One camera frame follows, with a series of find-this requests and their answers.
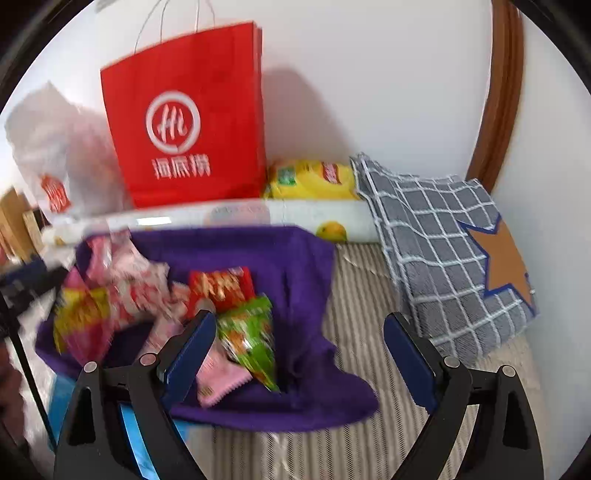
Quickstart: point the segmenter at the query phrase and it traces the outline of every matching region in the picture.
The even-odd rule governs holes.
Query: gray plaid cushion
[[[358,194],[374,216],[397,305],[442,355],[472,365],[532,319],[513,290],[484,297],[485,255],[458,222],[492,229],[499,215],[477,180],[396,175],[351,158]]]

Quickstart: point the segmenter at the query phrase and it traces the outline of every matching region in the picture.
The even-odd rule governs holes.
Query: red paper bag
[[[101,71],[136,207],[260,196],[261,50],[250,22],[175,38]]]

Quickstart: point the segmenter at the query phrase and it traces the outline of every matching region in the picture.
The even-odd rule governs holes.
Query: wooden door frame
[[[499,176],[517,116],[524,67],[521,13],[509,0],[491,0],[491,79],[478,140],[466,179],[491,192]]]

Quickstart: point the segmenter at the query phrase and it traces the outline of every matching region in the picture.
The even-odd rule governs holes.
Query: blue gripper pad
[[[216,316],[208,313],[184,344],[175,361],[166,370],[164,374],[166,391],[162,397],[162,405],[167,410],[170,410],[173,404],[182,402],[187,396],[195,375],[215,340],[216,332]]]
[[[392,314],[384,321],[384,342],[416,405],[424,407],[429,414],[434,412],[437,408],[435,376],[412,339]]]

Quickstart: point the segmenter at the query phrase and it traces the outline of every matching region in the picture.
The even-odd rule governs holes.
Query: paper bag handle
[[[205,0],[207,3],[207,6],[209,7],[209,11],[212,13],[212,18],[213,18],[213,26],[215,27],[216,25],[216,13],[213,9],[213,5],[211,3],[211,0]],[[154,10],[156,10],[156,7],[159,6],[159,4],[162,2],[162,0],[157,0],[156,3],[154,4],[154,6],[152,7],[152,9],[150,10],[150,13],[148,13],[148,16],[146,17],[146,19],[144,20],[144,23],[142,24],[142,28],[139,29],[139,33],[138,33],[138,38],[136,38],[135,40],[135,46],[134,46],[134,55],[135,53],[138,51],[138,43],[139,43],[139,38],[141,37],[144,28],[146,27],[146,25],[148,24],[148,20],[150,20],[150,18],[152,17],[152,14],[154,13]],[[166,0],[164,3],[164,6],[162,8],[162,13],[160,14],[160,43],[162,43],[162,26],[164,23],[164,13],[166,12],[166,7],[168,7],[168,4],[170,3],[170,0]],[[197,32],[197,29],[199,27],[199,11],[201,10],[201,0],[197,0],[197,11],[195,13],[195,32]]]

